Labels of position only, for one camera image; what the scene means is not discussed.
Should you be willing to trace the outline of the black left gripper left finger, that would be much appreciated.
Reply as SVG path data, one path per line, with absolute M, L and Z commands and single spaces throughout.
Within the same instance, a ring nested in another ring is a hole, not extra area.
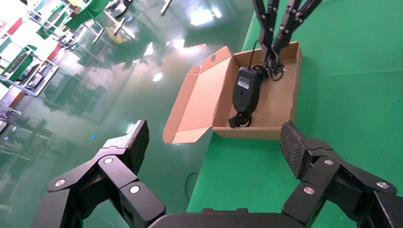
M 129 227 L 151 226 L 166 207 L 138 177 L 148 143 L 144 120 L 126 135 L 108 139 L 92 159 L 48 184 L 32 226 L 81 228 L 104 201 L 112 203 Z

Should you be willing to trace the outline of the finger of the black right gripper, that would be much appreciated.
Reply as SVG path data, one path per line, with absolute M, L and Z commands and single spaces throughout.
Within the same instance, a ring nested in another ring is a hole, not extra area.
M 266 6 L 263 0 L 254 0 L 253 6 L 261 27 L 258 40 L 262 51 L 261 60 L 266 62 L 273 42 L 279 0 L 269 0 Z
M 292 33 L 308 18 L 322 0 L 289 0 L 283 15 L 278 33 L 274 40 L 274 51 L 280 54 L 281 50 L 289 45 Z

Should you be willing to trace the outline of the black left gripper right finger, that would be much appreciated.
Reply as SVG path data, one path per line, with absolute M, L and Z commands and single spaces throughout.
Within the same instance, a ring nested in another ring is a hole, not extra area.
M 403 199 L 390 182 L 348 163 L 327 142 L 304 136 L 291 121 L 281 127 L 280 149 L 299 180 L 282 214 L 309 228 L 329 201 L 359 228 L 402 227 Z

